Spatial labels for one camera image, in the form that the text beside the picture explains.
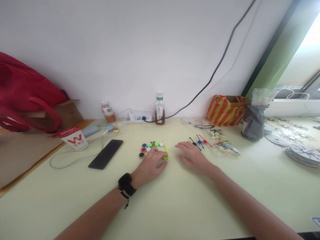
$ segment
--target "orange and yellow striped bag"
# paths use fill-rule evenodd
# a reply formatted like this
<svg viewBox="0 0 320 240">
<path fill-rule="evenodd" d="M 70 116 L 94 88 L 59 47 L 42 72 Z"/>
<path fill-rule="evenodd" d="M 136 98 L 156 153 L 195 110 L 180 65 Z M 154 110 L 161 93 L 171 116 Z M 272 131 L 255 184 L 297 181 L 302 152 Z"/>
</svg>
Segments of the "orange and yellow striped bag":
<svg viewBox="0 0 320 240">
<path fill-rule="evenodd" d="M 245 97 L 214 95 L 206 119 L 216 126 L 239 125 L 248 105 Z"/>
</svg>

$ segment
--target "smartphone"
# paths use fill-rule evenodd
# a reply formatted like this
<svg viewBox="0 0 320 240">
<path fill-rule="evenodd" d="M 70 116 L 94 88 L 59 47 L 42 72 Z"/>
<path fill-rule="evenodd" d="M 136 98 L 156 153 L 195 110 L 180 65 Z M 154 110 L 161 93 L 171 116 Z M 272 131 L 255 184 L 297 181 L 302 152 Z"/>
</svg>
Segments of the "smartphone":
<svg viewBox="0 0 320 240">
<path fill-rule="evenodd" d="M 106 145 L 104 149 L 95 157 L 88 167 L 99 170 L 104 169 L 122 143 L 122 140 L 112 139 L 108 145 Z"/>
</svg>

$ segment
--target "gray bag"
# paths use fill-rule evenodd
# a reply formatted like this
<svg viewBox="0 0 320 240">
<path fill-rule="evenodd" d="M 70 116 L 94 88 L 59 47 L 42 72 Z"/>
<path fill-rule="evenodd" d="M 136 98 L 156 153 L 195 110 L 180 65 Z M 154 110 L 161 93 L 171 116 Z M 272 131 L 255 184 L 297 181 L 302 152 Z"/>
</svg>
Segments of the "gray bag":
<svg viewBox="0 0 320 240">
<path fill-rule="evenodd" d="M 264 134 L 264 110 L 267 106 L 249 105 L 244 112 L 241 135 L 250 141 L 258 141 Z"/>
</svg>

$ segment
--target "window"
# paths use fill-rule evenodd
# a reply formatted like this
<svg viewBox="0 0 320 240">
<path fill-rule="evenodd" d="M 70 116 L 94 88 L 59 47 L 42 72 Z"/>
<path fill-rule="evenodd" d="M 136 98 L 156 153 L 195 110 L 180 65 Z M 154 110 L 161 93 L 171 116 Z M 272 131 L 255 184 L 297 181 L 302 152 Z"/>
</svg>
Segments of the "window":
<svg viewBox="0 0 320 240">
<path fill-rule="evenodd" d="M 275 87 L 276 90 L 283 88 L 308 93 L 310 99 L 320 99 L 320 14 Z M 290 93 L 292 91 L 280 91 L 276 98 L 286 98 Z M 305 94 L 294 94 L 291 98 L 305 97 Z"/>
</svg>

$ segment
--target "light green desk surface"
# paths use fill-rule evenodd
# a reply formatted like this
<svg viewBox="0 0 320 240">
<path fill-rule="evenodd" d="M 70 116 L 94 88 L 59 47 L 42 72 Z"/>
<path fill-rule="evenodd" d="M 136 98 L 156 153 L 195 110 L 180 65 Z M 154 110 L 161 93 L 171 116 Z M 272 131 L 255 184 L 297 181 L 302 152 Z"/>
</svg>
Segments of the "light green desk surface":
<svg viewBox="0 0 320 240">
<path fill-rule="evenodd" d="M 316 122 L 302 118 L 292 121 L 307 126 L 309 134 L 320 142 L 320 131 L 312 129 Z M 92 125 L 101 122 L 96 120 Z M 89 142 L 100 137 L 102 129 L 89 136 Z M 255 143 L 242 138 L 239 126 L 223 130 L 241 156 L 220 157 L 209 147 L 203 154 L 296 232 L 319 231 L 311 217 L 320 217 L 320 170 L 295 162 L 265 138 Z M 120 210 L 102 239 L 215 240 L 250 236 L 212 183 L 178 161 L 180 150 L 174 145 L 189 141 L 189 137 L 196 140 L 196 134 L 202 135 L 203 131 L 182 124 L 181 119 L 167 119 L 163 126 L 128 124 L 114 137 L 124 143 L 104 170 L 88 168 L 94 157 L 62 170 L 52 169 L 47 160 L 0 199 L 0 239 L 55 238 L 112 190 L 124 173 L 139 165 L 143 143 L 161 140 L 168 146 L 168 166 L 130 198 L 129 207 Z M 105 139 L 104 145 L 111 139 Z M 312 144 L 320 147 L 319 142 Z M 72 148 L 66 145 L 58 153 L 69 150 Z M 97 140 L 85 151 L 58 156 L 53 164 L 63 166 L 100 150 Z"/>
</svg>

